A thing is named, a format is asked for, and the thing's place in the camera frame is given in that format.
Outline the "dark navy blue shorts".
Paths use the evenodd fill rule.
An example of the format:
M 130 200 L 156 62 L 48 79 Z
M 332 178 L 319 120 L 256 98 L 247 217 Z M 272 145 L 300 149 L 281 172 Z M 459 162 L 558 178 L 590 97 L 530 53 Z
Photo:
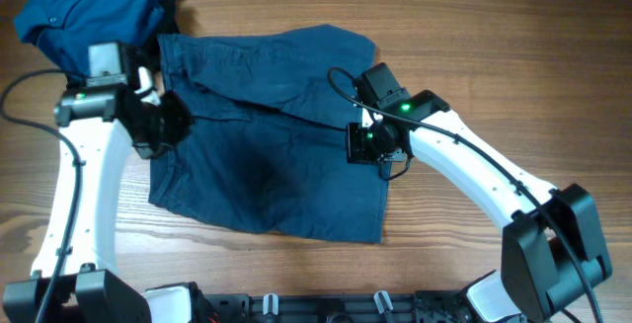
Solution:
M 350 79 L 373 64 L 370 39 L 320 25 L 158 42 L 164 87 L 193 123 L 151 162 L 151 204 L 238 231 L 381 240 L 388 185 L 346 153 L 361 118 Z

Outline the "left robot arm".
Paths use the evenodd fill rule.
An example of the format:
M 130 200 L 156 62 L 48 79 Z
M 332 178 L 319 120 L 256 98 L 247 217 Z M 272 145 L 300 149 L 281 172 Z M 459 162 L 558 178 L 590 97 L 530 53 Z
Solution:
M 191 116 L 172 92 L 70 90 L 55 108 L 60 167 L 48 228 L 28 280 L 7 284 L 12 322 L 192 322 L 201 296 L 179 283 L 139 292 L 117 273 L 119 188 L 131 150 L 164 154 Z

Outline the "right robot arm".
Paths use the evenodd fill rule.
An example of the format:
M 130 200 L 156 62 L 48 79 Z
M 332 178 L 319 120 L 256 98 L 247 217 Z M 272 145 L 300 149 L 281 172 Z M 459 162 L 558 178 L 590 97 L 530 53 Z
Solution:
M 594 289 L 612 266 L 588 191 L 577 184 L 559 189 L 519 168 L 430 91 L 411 97 L 400 89 L 352 102 L 371 122 L 351 124 L 351 161 L 401 150 L 439 171 L 500 229 L 501 267 L 464 289 L 465 321 L 546 322 L 568 314 L 580 297 L 602 321 Z

